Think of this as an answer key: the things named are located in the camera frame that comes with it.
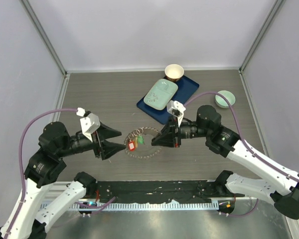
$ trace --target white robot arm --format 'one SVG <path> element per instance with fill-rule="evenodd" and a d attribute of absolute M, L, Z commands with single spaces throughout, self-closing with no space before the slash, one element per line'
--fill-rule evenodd
<path fill-rule="evenodd" d="M 153 146 L 180 147 L 186 138 L 205 137 L 205 145 L 214 153 L 233 160 L 260 178 L 250 179 L 230 171 L 223 171 L 219 182 L 231 193 L 256 197 L 273 204 L 287 217 L 299 219 L 299 173 L 266 157 L 241 139 L 234 131 L 221 124 L 221 115 L 212 106 L 201 106 L 196 121 L 183 119 L 185 108 L 179 102 L 170 102 L 167 110 L 173 116 L 161 132 L 153 138 Z"/>
<path fill-rule="evenodd" d="M 81 131 L 70 136 L 61 122 L 48 124 L 39 137 L 40 149 L 31 159 L 24 172 L 26 180 L 25 198 L 21 195 L 6 224 L 0 228 L 0 239 L 43 239 L 55 221 L 69 206 L 95 187 L 96 180 L 90 175 L 78 173 L 56 200 L 47 208 L 40 209 L 46 194 L 66 167 L 63 157 L 93 150 L 96 157 L 108 159 L 125 149 L 125 145 L 106 141 L 122 135 L 107 127 L 91 112 L 79 108 Z"/>

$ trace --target small bowl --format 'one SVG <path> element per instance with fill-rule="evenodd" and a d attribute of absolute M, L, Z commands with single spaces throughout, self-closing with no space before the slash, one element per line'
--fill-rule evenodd
<path fill-rule="evenodd" d="M 165 68 L 166 77 L 173 82 L 178 81 L 184 75 L 184 69 L 177 64 L 171 64 Z"/>
<path fill-rule="evenodd" d="M 223 95 L 229 101 L 231 106 L 234 105 L 234 103 L 236 102 L 236 98 L 233 93 L 229 91 L 219 91 L 218 93 Z M 224 109 L 229 108 L 228 104 L 220 96 L 217 95 L 215 96 L 215 102 L 220 108 L 224 108 Z"/>

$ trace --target blue tray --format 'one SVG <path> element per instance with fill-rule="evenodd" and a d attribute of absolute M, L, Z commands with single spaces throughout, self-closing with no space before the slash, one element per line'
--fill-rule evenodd
<path fill-rule="evenodd" d="M 178 85 L 178 90 L 171 99 L 173 101 L 181 102 L 182 104 L 184 104 L 199 88 L 199 84 L 187 76 L 183 76 L 176 82 L 176 84 Z M 171 114 L 167 112 L 166 107 L 163 110 L 158 111 L 145 104 L 144 97 L 137 102 L 136 106 L 161 124 L 166 124 L 168 117 L 171 116 Z"/>

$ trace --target mint green dish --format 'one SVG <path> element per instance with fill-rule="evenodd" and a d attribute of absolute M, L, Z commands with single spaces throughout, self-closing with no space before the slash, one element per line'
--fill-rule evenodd
<path fill-rule="evenodd" d="M 144 103 L 156 109 L 163 110 L 178 90 L 178 85 L 166 79 L 159 79 L 144 97 Z"/>

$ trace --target table surface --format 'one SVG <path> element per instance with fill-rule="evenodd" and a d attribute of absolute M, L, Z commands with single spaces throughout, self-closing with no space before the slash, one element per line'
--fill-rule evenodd
<path fill-rule="evenodd" d="M 234 108 L 245 139 L 262 151 L 255 122 L 237 70 L 187 71 L 186 75 L 200 84 L 195 94 L 205 91 L 228 90 L 236 96 Z M 129 132 L 138 127 L 161 130 L 163 125 L 136 107 L 140 100 L 164 76 L 163 72 L 115 72 L 71 74 L 64 99 L 64 108 L 82 107 L 99 116 L 102 123 L 120 130 L 122 136 L 110 141 L 123 143 Z M 204 96 L 187 106 L 185 117 L 196 119 L 201 105 L 214 106 L 222 115 L 222 124 L 236 130 L 230 110 L 216 106 L 213 96 Z M 62 113 L 70 134 L 80 130 L 79 118 Z M 58 181 L 72 181 L 85 171 L 97 180 L 199 180 L 215 179 L 222 170 L 231 170 L 245 177 L 257 176 L 248 169 L 209 151 L 205 139 L 187 139 L 180 148 L 164 148 L 151 159 L 135 159 L 121 151 L 102 161 L 93 152 L 85 152 L 64 159 L 67 167 Z"/>

